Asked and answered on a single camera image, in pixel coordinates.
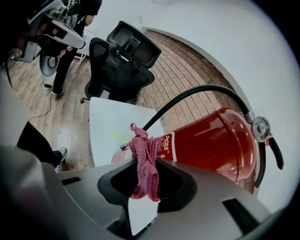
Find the sneaker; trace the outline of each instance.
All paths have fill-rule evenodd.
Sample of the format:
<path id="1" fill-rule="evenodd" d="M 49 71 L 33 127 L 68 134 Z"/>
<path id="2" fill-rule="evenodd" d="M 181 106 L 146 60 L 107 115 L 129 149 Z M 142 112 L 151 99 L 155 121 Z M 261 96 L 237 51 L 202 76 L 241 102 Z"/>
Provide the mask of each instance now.
<path id="1" fill-rule="evenodd" d="M 55 96 L 61 96 L 64 93 L 64 89 L 63 87 L 60 88 L 52 88 L 52 92 L 51 94 L 55 95 Z"/>
<path id="2" fill-rule="evenodd" d="M 60 162 L 63 162 L 68 154 L 68 150 L 64 147 L 58 148 L 57 151 L 61 152 L 62 158 Z M 58 166 L 55 168 L 55 171 L 59 172 L 60 171 L 60 164 L 58 164 Z"/>

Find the fire extinguisher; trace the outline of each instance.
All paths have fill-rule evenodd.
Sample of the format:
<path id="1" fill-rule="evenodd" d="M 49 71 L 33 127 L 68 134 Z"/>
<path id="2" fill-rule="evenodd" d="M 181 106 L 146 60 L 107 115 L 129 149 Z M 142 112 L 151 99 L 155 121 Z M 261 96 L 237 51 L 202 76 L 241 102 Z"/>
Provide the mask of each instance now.
<path id="1" fill-rule="evenodd" d="M 277 166 L 283 169 L 281 151 L 271 136 L 265 117 L 254 117 L 242 99 L 232 90 L 214 84 L 194 87 L 166 104 L 144 127 L 148 130 L 165 112 L 184 98 L 202 91 L 218 91 L 230 96 L 242 110 L 222 108 L 208 116 L 160 137 L 156 156 L 220 173 L 232 181 L 250 176 L 256 163 L 255 140 L 260 154 L 260 170 L 255 182 L 259 187 L 266 169 L 265 142 L 269 140 Z"/>

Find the pressure gauge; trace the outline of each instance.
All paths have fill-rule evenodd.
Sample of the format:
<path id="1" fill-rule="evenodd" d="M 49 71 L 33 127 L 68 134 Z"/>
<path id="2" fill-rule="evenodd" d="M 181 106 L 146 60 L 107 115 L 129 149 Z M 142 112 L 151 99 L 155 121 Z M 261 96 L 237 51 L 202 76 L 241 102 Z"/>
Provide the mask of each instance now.
<path id="1" fill-rule="evenodd" d="M 265 117 L 254 118 L 251 126 L 254 138 L 263 143 L 271 137 L 271 126 Z"/>

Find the pink cloth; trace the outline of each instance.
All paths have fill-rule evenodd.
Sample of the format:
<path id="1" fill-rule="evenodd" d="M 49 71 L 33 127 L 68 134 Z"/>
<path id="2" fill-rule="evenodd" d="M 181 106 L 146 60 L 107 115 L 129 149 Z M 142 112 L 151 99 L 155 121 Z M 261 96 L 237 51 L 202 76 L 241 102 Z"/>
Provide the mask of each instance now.
<path id="1" fill-rule="evenodd" d="M 137 158 L 137 177 L 139 183 L 131 195 L 134 199 L 140 199 L 148 195 L 154 201 L 159 201 L 158 182 L 159 176 L 156 169 L 156 144 L 160 138 L 148 138 L 148 133 L 138 128 L 134 123 L 130 129 L 135 132 L 135 137 L 128 143 L 130 150 Z"/>

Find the office chair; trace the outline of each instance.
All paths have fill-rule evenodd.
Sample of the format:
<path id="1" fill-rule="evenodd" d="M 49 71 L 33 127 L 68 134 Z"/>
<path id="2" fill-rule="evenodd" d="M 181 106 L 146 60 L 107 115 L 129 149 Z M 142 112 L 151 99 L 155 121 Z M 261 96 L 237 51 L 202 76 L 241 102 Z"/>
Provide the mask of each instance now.
<path id="1" fill-rule="evenodd" d="M 119 22 L 106 41 L 93 38 L 89 51 L 91 79 L 81 103 L 100 97 L 104 90 L 110 93 L 109 99 L 127 102 L 154 81 L 148 69 L 161 54 L 150 39 L 124 21 Z"/>

